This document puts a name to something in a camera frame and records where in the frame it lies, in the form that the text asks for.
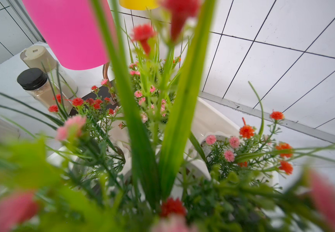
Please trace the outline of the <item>small red flower potted plant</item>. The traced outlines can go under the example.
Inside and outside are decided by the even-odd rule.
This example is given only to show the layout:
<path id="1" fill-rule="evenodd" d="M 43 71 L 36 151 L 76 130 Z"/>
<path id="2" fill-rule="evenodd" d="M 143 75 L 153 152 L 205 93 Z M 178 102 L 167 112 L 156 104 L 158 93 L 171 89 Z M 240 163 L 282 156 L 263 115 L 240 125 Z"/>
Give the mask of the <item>small red flower potted plant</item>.
<path id="1" fill-rule="evenodd" d="M 189 141 L 203 159 L 207 171 L 214 165 L 220 166 L 220 176 L 227 177 L 232 170 L 258 170 L 263 177 L 271 177 L 274 172 L 291 175 L 292 161 L 302 157 L 319 158 L 316 154 L 323 150 L 335 150 L 335 143 L 318 148 L 294 148 L 286 142 L 276 141 L 274 136 L 281 132 L 280 125 L 285 116 L 273 111 L 268 125 L 270 134 L 264 134 L 265 122 L 262 118 L 259 131 L 245 123 L 238 135 L 207 134 L 203 141 L 190 134 Z"/>

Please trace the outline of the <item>green potted plant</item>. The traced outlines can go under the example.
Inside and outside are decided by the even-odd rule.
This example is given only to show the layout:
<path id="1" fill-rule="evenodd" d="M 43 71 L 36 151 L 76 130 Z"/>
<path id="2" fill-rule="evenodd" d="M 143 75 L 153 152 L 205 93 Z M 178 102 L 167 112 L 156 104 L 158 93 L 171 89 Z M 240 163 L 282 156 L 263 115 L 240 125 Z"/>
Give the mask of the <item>green potted plant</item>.
<path id="1" fill-rule="evenodd" d="M 151 136 L 164 133 L 181 74 L 186 47 L 172 47 L 161 35 L 166 26 L 153 23 L 136 25 L 128 38 L 129 76 L 142 123 Z"/>
<path id="2" fill-rule="evenodd" d="M 74 116 L 70 116 L 70 113 L 67 113 L 64 110 L 63 103 L 62 106 L 60 106 L 57 102 L 56 105 L 50 106 L 49 109 L 47 109 L 47 112 L 43 112 L 5 93 L 0 92 L 0 96 L 17 102 L 18 104 L 30 109 L 31 111 L 35 111 L 50 120 L 50 123 L 47 125 L 56 130 L 57 139 L 59 141 L 71 140 L 72 135 L 70 132 L 74 130 L 71 123 L 82 121 L 84 123 L 83 131 L 88 133 L 88 137 L 91 139 L 91 142 L 95 144 L 95 148 L 100 152 L 100 161 L 88 158 L 87 162 L 93 162 L 94 167 L 110 162 L 111 168 L 116 172 L 120 172 L 126 163 L 126 156 L 110 139 L 112 123 L 117 120 L 119 109 L 118 107 L 116 107 L 115 110 L 107 108 L 107 106 L 111 106 L 111 104 L 109 104 L 110 99 L 104 98 L 103 101 L 98 96 L 99 87 L 93 86 L 91 91 L 96 94 L 97 97 L 95 99 L 91 98 L 84 101 L 82 98 L 78 97 L 73 99 L 68 98 L 72 107 L 78 111 L 78 114 Z"/>

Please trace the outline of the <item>pink potted plant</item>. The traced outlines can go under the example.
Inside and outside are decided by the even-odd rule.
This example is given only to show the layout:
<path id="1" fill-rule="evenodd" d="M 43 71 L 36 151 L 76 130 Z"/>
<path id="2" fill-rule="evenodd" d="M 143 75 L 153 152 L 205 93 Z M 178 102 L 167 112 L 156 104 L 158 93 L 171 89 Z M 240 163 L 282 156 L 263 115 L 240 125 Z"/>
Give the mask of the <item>pink potted plant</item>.
<path id="1" fill-rule="evenodd" d="M 60 166 L 45 157 L 43 137 L 0 144 L 0 232 L 289 232 L 315 225 L 335 232 L 335 189 L 309 167 L 285 192 L 260 179 L 258 170 L 232 170 L 210 179 L 188 170 L 185 151 L 194 119 L 209 28 L 216 1 L 162 1 L 172 47 L 186 47 L 176 98 L 164 133 L 151 136 L 134 99 L 119 17 L 90 1 L 115 72 L 122 126 L 131 147 L 131 176 L 100 161 L 99 150 L 71 123 L 72 139 Z"/>

